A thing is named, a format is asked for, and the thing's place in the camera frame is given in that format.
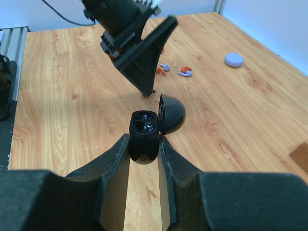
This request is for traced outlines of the black earbud case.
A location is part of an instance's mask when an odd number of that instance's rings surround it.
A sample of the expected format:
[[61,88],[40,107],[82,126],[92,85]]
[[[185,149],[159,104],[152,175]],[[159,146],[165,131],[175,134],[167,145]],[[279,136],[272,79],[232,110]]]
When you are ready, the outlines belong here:
[[158,155],[161,136],[179,130],[186,119],[184,104],[175,97],[160,95],[158,113],[135,111],[129,124],[128,152],[137,164],[152,163]]

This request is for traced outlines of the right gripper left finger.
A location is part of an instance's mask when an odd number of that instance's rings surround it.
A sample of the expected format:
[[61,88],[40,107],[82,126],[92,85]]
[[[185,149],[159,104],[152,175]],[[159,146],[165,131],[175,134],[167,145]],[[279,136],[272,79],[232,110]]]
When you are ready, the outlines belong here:
[[65,177],[43,169],[1,172],[1,230],[123,230],[127,146],[124,134],[108,151]]

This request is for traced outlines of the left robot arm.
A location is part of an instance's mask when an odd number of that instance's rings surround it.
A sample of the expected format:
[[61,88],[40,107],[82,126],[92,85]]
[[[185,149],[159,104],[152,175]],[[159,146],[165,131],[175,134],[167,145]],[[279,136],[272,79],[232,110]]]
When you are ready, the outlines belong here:
[[146,38],[142,32],[147,20],[160,14],[152,0],[84,0],[84,15],[104,29],[100,46],[114,67],[144,97],[154,89],[154,79],[163,47],[179,24],[169,15]]

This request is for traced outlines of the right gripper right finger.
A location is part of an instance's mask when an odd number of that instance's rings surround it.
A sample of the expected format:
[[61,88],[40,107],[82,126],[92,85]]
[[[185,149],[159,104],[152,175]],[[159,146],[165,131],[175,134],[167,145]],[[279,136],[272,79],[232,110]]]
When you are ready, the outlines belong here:
[[308,186],[289,173],[204,172],[159,143],[165,231],[305,231]]

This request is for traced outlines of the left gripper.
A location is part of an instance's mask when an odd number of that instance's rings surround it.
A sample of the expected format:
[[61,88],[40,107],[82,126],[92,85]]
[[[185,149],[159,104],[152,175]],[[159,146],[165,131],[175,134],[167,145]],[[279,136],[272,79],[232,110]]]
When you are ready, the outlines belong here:
[[162,49],[179,23],[176,17],[170,15],[140,42],[147,20],[153,14],[160,14],[159,6],[122,4],[122,7],[111,10],[109,20],[100,20],[105,29],[101,47],[113,60],[115,68],[144,97],[149,97],[154,89],[155,72]]

